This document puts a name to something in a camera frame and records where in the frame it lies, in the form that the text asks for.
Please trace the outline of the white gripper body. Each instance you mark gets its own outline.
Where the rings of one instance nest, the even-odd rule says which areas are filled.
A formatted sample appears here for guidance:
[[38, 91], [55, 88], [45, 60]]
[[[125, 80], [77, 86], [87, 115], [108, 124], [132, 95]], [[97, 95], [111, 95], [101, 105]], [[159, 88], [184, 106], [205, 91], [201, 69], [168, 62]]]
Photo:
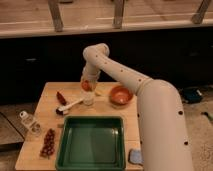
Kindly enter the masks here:
[[83, 68], [80, 83], [82, 83], [83, 81], [88, 81], [92, 86], [92, 91], [94, 91], [96, 89], [99, 77], [100, 72], [92, 73], [88, 71], [86, 68]]

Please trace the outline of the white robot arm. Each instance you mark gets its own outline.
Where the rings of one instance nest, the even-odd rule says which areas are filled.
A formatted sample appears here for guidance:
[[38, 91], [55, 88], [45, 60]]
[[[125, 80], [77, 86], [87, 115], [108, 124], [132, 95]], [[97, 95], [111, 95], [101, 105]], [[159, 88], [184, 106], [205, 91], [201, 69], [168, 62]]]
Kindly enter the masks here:
[[83, 50], [82, 78], [94, 83], [101, 72], [137, 96], [137, 119], [144, 171], [194, 171], [182, 100], [169, 82], [153, 79], [109, 58], [109, 47]]

